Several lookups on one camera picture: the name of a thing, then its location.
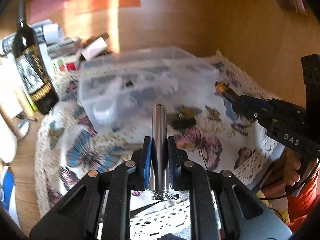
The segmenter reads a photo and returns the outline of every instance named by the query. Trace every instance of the blue butterfly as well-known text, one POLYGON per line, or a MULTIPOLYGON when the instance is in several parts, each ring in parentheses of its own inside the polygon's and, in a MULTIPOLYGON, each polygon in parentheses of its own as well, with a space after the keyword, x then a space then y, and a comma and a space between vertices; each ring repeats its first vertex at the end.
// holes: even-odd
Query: blue butterfly
POLYGON ((75 113, 73 114, 76 120, 79 120, 79 118, 83 117, 84 115, 86 115, 86 113, 82 106, 78 106, 77 109, 75 110, 75 113))
POLYGON ((58 139, 61 137, 63 132, 64 128, 56 128, 56 121, 49 124, 48 141, 51 150, 57 145, 58 139))
POLYGON ((103 152, 97 152, 91 148, 89 133, 82 130, 78 134, 73 147, 67 152, 67 165, 71 168, 84 165, 88 170, 109 171, 121 157, 116 152, 122 150, 124 150, 122 147, 109 147, 103 152))

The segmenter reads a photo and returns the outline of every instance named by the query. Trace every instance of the orange sticky note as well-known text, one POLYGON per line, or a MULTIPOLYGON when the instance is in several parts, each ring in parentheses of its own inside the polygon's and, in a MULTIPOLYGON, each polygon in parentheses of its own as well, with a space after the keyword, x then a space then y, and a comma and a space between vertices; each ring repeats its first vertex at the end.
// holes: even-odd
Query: orange sticky note
POLYGON ((65 8, 69 12, 80 14, 110 8, 140 7, 140 4, 140 0, 70 0, 65 8))

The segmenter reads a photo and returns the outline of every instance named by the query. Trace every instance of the bottle label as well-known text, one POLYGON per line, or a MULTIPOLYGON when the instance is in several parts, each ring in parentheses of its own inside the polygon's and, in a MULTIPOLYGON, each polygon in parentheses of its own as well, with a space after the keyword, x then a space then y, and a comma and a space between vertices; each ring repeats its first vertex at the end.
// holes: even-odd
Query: bottle label
POLYGON ((33 101, 43 98, 52 89, 45 73, 38 47, 34 44, 16 59, 23 84, 33 101))

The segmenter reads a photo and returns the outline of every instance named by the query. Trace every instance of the pink butterfly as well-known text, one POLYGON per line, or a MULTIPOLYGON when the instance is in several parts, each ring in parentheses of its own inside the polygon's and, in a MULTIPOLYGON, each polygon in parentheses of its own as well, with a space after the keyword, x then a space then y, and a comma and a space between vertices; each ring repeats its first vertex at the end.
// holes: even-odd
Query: pink butterfly
POLYGON ((180 149, 197 148, 202 156, 206 169, 213 171, 217 168, 222 152, 222 145, 219 139, 202 137, 199 129, 187 128, 183 135, 176 138, 177 147, 180 149))

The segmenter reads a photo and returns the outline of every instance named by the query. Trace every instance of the gold label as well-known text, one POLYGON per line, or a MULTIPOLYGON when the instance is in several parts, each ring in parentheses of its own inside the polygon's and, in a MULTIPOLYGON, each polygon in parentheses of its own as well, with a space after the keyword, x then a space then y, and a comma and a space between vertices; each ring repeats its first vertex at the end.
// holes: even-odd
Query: gold label
POLYGON ((47 84, 45 84, 41 89, 39 89, 39 91, 32 94, 31 98, 33 101, 38 101, 41 98, 43 98, 45 95, 47 95, 50 90, 51 90, 51 84, 47 82, 47 84))

